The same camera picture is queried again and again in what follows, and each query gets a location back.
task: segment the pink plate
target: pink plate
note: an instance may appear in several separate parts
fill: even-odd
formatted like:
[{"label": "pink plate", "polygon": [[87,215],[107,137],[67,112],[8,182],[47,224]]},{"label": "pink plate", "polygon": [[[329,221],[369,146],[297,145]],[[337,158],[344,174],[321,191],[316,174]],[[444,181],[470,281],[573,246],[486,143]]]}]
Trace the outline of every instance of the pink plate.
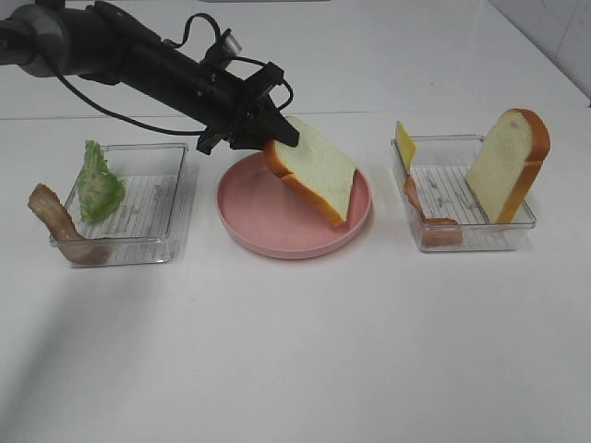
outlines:
[{"label": "pink plate", "polygon": [[263,256],[301,259],[328,254],[359,231],[371,209],[368,179],[353,181],[347,222],[338,228],[267,169],[257,152],[233,165],[218,186],[223,225],[242,246]]}]

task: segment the bread slice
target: bread slice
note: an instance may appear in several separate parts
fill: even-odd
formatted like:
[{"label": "bread slice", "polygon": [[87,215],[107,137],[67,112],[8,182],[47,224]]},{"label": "bread slice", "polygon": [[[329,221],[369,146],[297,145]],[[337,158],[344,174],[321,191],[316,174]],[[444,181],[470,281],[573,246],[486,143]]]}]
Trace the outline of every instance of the bread slice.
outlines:
[{"label": "bread slice", "polygon": [[511,222],[549,150],[546,126],[527,109],[510,109],[490,129],[465,175],[490,223]]},{"label": "bread slice", "polygon": [[317,129],[289,116],[299,132],[297,146],[277,140],[265,146],[269,169],[337,227],[345,223],[357,166]]}]

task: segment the black cable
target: black cable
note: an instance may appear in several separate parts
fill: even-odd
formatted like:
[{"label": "black cable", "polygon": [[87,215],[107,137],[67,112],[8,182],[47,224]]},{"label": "black cable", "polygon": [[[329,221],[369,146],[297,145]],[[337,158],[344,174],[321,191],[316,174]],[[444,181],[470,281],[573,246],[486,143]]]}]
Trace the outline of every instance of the black cable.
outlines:
[{"label": "black cable", "polygon": [[205,131],[176,131],[173,129],[166,129],[166,128],[159,127],[159,126],[148,125],[146,123],[142,123],[138,120],[135,120],[131,117],[127,117],[126,115],[122,115],[122,114],[116,113],[114,111],[110,111],[110,110],[102,107],[100,104],[98,104],[97,102],[93,101],[92,99],[90,99],[89,97],[84,95],[80,90],[78,90],[72,83],[70,83],[59,72],[59,69],[54,64],[54,61],[51,59],[51,57],[49,55],[47,55],[45,53],[44,48],[42,47],[42,45],[39,42],[39,36],[37,35],[37,33],[34,31],[32,33],[32,35],[33,35],[33,40],[35,42],[35,45],[37,47],[37,51],[38,51],[39,55],[41,56],[41,58],[43,59],[45,64],[49,66],[52,73],[57,77],[57,79],[66,88],[68,88],[74,95],[76,95],[79,99],[81,99],[83,102],[85,102],[90,107],[94,108],[95,110],[99,111],[100,113],[108,115],[113,118],[116,118],[117,120],[121,120],[123,122],[129,123],[133,126],[141,127],[142,129],[148,129],[150,131],[158,132],[161,134],[166,134],[168,136],[200,136],[201,134],[203,134],[205,132]]},{"label": "black cable", "polygon": [[[193,19],[195,18],[203,18],[205,20],[207,20],[211,27],[213,28],[213,31],[215,33],[215,39],[216,41],[218,41],[221,38],[221,32],[220,32],[220,27],[217,24],[217,22],[215,21],[215,19],[205,13],[198,13],[198,14],[194,14],[193,16],[191,16],[187,22],[185,23],[185,31],[183,32],[183,41],[181,41],[180,43],[176,43],[176,42],[172,42],[170,40],[166,40],[163,41],[163,43],[165,43],[167,46],[178,49],[181,46],[183,46],[187,40],[188,40],[188,36],[190,33],[190,29],[191,29],[191,23],[193,21]],[[41,58],[43,59],[43,61],[45,62],[46,65],[49,66],[49,68],[51,69],[52,73],[57,77],[57,79],[68,89],[70,90],[74,95],[76,95],[79,99],[81,99],[83,102],[85,102],[86,104],[88,104],[90,107],[94,108],[96,111],[99,111],[102,114],[108,115],[110,117],[116,118],[117,120],[121,120],[123,122],[129,123],[133,126],[137,126],[137,127],[141,127],[142,129],[147,129],[153,132],[158,132],[161,134],[165,134],[165,135],[169,135],[169,136],[200,136],[202,135],[205,131],[204,130],[200,130],[200,131],[177,131],[177,130],[173,130],[173,129],[166,129],[163,127],[159,127],[159,126],[153,126],[153,125],[148,125],[146,123],[142,123],[138,120],[135,120],[131,117],[128,117],[126,115],[123,114],[119,114],[116,113],[114,111],[111,111],[109,109],[104,108],[103,106],[101,106],[100,104],[98,104],[97,102],[95,102],[94,100],[92,100],[91,98],[89,98],[88,96],[86,96],[85,94],[83,94],[78,88],[76,88],[72,83],[70,83],[66,77],[64,77],[60,72],[59,69],[57,68],[57,66],[54,64],[54,61],[51,59],[51,57],[45,52],[44,48],[42,47],[41,43],[39,42],[39,36],[37,35],[36,31],[33,31],[32,33],[33,35],[33,40],[34,43],[37,47],[37,50],[39,52],[39,55],[41,56]],[[265,63],[261,62],[260,60],[256,60],[253,58],[247,58],[247,57],[241,57],[241,56],[233,56],[233,57],[229,57],[230,60],[236,60],[239,62],[245,62],[245,63],[250,63],[252,65],[257,65],[257,66],[266,66]],[[289,98],[281,105],[279,106],[277,109],[278,111],[283,110],[285,107],[287,107],[294,99],[294,90],[292,89],[292,87],[289,85],[289,83],[284,79],[282,82],[282,85],[285,86],[285,88],[287,89],[288,93],[289,93]]]},{"label": "black cable", "polygon": [[211,27],[213,28],[213,32],[215,33],[215,41],[218,41],[222,38],[222,32],[220,31],[220,26],[218,25],[218,22],[215,21],[215,18],[213,18],[209,14],[199,12],[198,14],[194,14],[187,19],[187,22],[185,23],[185,30],[183,31],[183,41],[181,41],[180,43],[176,43],[176,42],[173,42],[172,40],[166,39],[163,41],[163,44],[165,44],[168,47],[175,48],[175,49],[178,49],[181,46],[183,46],[188,41],[188,34],[191,32],[191,23],[193,22],[193,20],[195,18],[203,18],[211,25]]}]

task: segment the bread crust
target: bread crust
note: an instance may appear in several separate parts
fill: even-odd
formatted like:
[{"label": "bread crust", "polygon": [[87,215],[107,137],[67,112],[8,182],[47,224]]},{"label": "bread crust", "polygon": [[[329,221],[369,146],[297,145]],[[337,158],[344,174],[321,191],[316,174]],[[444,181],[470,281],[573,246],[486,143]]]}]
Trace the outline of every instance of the bread crust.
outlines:
[{"label": "bread crust", "polygon": [[281,162],[275,149],[275,140],[267,142],[264,148],[264,154],[265,162],[271,172],[278,176],[287,187],[320,212],[332,227],[336,228],[346,222],[322,196],[319,196],[309,187],[303,185],[292,171]]},{"label": "bread crust", "polygon": [[513,108],[507,111],[521,114],[532,129],[532,148],[525,159],[524,169],[517,178],[509,197],[502,207],[501,214],[496,223],[510,223],[513,216],[519,210],[529,188],[536,180],[537,173],[550,151],[549,132],[542,119],[529,109]]}]

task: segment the white wall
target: white wall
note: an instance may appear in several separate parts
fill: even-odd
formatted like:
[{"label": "white wall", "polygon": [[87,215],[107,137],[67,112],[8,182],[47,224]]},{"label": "white wall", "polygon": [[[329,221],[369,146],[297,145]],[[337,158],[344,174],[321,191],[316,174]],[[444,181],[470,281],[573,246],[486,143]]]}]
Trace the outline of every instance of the white wall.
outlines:
[{"label": "white wall", "polygon": [[591,0],[489,0],[591,98]]}]

